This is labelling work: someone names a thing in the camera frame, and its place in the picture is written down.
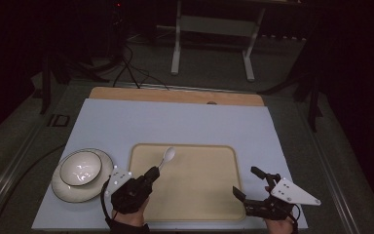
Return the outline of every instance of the white spoon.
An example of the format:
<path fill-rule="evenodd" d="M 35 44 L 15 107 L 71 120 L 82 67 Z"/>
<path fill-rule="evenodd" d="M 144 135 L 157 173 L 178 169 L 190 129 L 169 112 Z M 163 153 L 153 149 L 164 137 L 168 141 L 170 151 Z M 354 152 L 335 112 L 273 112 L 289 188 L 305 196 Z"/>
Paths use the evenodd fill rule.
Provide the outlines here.
<path fill-rule="evenodd" d="M 169 161 L 171 161 L 171 159 L 174 157 L 175 155 L 175 149 L 174 147 L 169 147 L 166 152 L 164 153 L 164 156 L 163 156 L 163 160 L 162 162 L 160 163 L 160 166 L 159 166 L 159 170 L 161 170 L 161 168 L 163 167 L 163 165 Z"/>

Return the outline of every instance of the white bowl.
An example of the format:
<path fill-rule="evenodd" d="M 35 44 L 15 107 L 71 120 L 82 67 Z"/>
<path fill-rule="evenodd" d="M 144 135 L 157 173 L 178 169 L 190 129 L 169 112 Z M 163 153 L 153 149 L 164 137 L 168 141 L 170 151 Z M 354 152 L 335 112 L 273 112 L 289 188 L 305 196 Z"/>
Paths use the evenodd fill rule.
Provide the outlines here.
<path fill-rule="evenodd" d="M 101 160 L 102 167 L 99 175 L 93 181 L 81 186 L 71 186 L 65 183 L 60 177 L 60 168 L 68 157 L 59 162 L 53 174 L 51 187 L 60 200 L 69 203 L 85 202 L 98 195 L 101 192 L 102 185 L 108 180 L 114 169 L 111 158 L 108 154 L 99 149 L 86 148 L 78 150 L 72 154 L 79 152 L 91 152 L 96 154 Z"/>
<path fill-rule="evenodd" d="M 98 155 L 89 151 L 71 154 L 63 162 L 59 175 L 69 185 L 80 186 L 93 181 L 101 171 Z"/>

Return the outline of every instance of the bowl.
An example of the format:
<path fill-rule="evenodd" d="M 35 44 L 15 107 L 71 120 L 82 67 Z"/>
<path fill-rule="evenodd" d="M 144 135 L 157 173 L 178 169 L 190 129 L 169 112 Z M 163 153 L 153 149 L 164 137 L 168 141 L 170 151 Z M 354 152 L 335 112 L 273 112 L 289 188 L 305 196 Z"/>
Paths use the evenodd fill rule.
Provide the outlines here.
<path fill-rule="evenodd" d="M 61 165 L 60 178 L 68 185 L 81 186 L 93 181 L 101 171 L 102 163 L 93 152 L 81 151 L 70 155 Z"/>

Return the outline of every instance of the gray floor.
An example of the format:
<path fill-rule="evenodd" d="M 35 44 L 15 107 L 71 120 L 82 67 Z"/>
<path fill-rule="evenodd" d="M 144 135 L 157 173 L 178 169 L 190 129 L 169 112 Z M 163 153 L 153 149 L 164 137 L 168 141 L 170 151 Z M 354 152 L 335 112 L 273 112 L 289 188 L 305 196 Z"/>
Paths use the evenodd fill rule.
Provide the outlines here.
<path fill-rule="evenodd" d="M 255 93 L 282 81 L 304 44 L 303 41 L 259 39 L 251 56 L 256 81 L 248 83 L 241 52 L 236 47 L 214 47 L 213 41 L 210 44 L 197 43 L 190 37 L 181 50 L 179 74 L 171 76 L 171 38 L 163 36 L 154 46 L 139 43 L 143 41 L 141 39 L 135 37 L 128 43 L 133 50 L 131 64 L 148 70 L 151 76 L 160 79 L 170 89 L 240 93 Z M 128 50 L 126 55 L 127 58 L 130 56 Z M 78 75 L 67 87 L 54 84 L 53 105 L 44 116 L 39 115 L 40 100 L 27 99 L 0 126 L 0 175 L 11 165 L 19 168 L 11 176 L 19 176 L 39 157 L 66 143 L 84 98 L 95 86 L 111 86 L 121 69 L 102 74 L 111 80 L 109 84 L 97 84 Z M 133 70 L 133 74 L 138 82 L 143 80 L 141 73 Z M 123 73 L 117 86 L 134 87 L 128 72 Z M 162 88 L 151 78 L 141 87 Z M 300 232 L 374 233 L 374 196 L 326 96 L 320 96 L 318 106 L 323 116 L 317 118 L 318 132 L 313 133 L 306 123 L 307 103 L 294 102 L 291 98 L 294 88 L 289 87 L 263 99 L 272 114 L 294 182 L 322 201 L 320 207 L 303 207 L 310 228 Z M 47 123 L 52 114 L 68 115 L 71 121 L 65 128 L 49 127 Z M 18 184 L 0 217 L 0 233 L 41 232 L 30 227 L 61 151 L 34 166 Z M 11 164 L 14 159 L 21 161 Z M 0 181 L 11 180 L 0 177 Z M 266 230 L 253 233 L 266 233 Z"/>

